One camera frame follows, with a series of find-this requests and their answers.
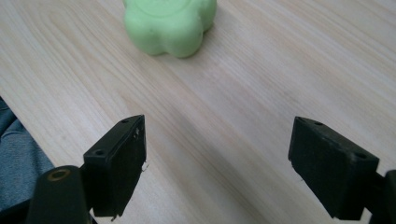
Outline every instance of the green toy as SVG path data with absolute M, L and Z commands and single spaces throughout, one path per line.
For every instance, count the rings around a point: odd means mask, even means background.
M 123 0 L 125 29 L 150 55 L 191 56 L 213 23 L 217 0 Z

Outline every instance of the wood grain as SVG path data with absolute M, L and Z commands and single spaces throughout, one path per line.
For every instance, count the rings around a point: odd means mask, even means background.
M 348 223 L 291 168 L 293 118 L 371 151 L 380 174 L 396 167 L 395 1 L 218 7 L 180 60 L 134 47 L 122 1 L 3 0 L 0 94 L 55 165 L 145 114 L 149 167 L 114 223 Z

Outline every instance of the denim fabric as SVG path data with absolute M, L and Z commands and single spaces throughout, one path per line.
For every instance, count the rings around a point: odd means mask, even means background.
M 0 98 L 0 211 L 32 197 L 50 160 Z

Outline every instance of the wooden table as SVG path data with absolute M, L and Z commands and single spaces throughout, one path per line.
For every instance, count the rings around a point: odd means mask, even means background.
M 396 167 L 394 1 L 219 0 L 184 60 L 137 50 L 123 12 L 0 3 L 0 95 L 55 165 L 80 166 L 117 121 L 146 116 L 149 167 L 114 223 L 348 223 L 291 168 L 295 116 L 374 153 L 381 175 Z

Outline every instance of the blue jeans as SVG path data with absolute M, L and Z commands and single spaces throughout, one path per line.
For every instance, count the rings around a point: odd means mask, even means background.
M 30 199 L 50 160 L 0 98 L 0 211 Z

